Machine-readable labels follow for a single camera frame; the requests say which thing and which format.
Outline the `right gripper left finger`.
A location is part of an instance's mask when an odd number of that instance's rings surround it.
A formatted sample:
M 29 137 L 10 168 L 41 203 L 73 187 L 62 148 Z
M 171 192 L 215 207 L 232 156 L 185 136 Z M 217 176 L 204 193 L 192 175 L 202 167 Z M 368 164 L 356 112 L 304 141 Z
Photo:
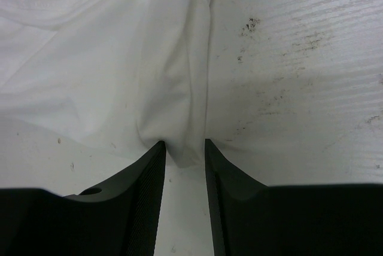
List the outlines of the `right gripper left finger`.
M 160 141 L 80 194 L 1 190 L 2 255 L 153 255 L 165 181 Z

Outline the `white tank top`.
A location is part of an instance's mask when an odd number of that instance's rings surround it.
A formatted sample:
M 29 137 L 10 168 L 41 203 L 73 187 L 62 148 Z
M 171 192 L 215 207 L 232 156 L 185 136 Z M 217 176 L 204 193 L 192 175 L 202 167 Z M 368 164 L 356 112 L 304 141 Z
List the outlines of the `white tank top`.
M 1 116 L 116 155 L 203 159 L 211 0 L 1 0 Z

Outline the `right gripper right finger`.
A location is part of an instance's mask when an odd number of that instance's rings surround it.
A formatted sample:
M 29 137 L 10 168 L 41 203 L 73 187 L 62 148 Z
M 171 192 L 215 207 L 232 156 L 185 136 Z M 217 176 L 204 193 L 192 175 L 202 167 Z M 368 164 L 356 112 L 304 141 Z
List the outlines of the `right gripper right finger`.
M 381 255 L 382 185 L 271 186 L 205 141 L 215 255 Z

